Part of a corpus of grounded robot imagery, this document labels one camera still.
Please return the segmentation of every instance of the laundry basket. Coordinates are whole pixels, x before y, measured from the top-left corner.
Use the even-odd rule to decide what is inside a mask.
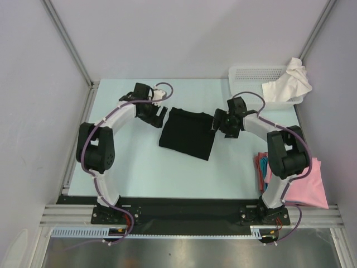
[[[231,95],[234,96],[239,92],[251,91],[263,97],[262,84],[277,80],[286,71],[284,65],[272,66],[233,66],[229,68],[228,79]],[[251,94],[242,94],[248,110],[259,110],[262,101]],[[287,102],[267,102],[266,110],[288,109],[294,104],[303,101],[303,96],[291,98]]]

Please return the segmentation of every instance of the white cloth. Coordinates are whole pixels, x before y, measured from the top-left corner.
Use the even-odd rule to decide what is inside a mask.
[[[300,59],[292,58],[287,69],[278,80],[262,85],[264,99],[267,102],[286,102],[312,90],[306,77],[306,69]]]

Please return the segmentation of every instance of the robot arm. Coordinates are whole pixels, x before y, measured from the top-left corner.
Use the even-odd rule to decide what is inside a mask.
[[[274,214],[284,208],[282,197],[287,184],[308,167],[308,154],[295,136],[263,122],[258,118],[256,111],[248,111],[241,97],[230,99],[227,103],[228,112],[216,110],[212,130],[221,130],[226,138],[238,138],[240,131],[248,131],[267,142],[268,161],[273,176],[259,200],[259,213],[263,219],[274,217]],[[303,138],[298,126],[289,129]]]
[[[100,192],[109,204],[115,205],[119,199],[119,192],[115,186],[115,181],[109,173],[109,169],[112,167],[115,159],[114,135],[127,122],[135,117],[140,118],[154,127],[161,128],[167,108],[163,107],[158,116],[157,112],[161,104],[159,100],[163,99],[165,96],[166,92],[163,90],[154,90],[148,85],[137,83],[133,92],[129,92],[119,100],[117,107],[121,108],[117,109],[108,119],[106,119],[93,135],[91,142],[98,141],[98,144],[90,143],[88,145],[84,155],[84,165],[88,170],[91,170],[91,172],[95,174]],[[156,102],[128,103],[148,100]],[[81,162],[81,154],[89,134],[98,123],[99,122],[94,124],[81,124],[76,150],[76,159],[78,162]],[[108,206],[102,201],[101,197],[98,197],[98,203]]]

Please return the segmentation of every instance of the folded black shirt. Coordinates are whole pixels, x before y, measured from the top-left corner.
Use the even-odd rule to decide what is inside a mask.
[[[213,116],[172,108],[162,130],[159,146],[208,160],[215,133]]]

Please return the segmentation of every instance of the pink towel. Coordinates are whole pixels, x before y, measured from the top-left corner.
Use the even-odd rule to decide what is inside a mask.
[[[290,185],[285,200],[291,203],[302,203],[304,205],[328,209],[329,205],[327,205],[324,185],[322,184],[320,167],[321,161],[318,161],[317,158],[313,158],[311,173],[306,178],[295,180]],[[307,169],[308,167],[304,169],[302,174],[305,174]],[[269,183],[271,177],[272,171],[268,164],[267,176],[264,182]]]

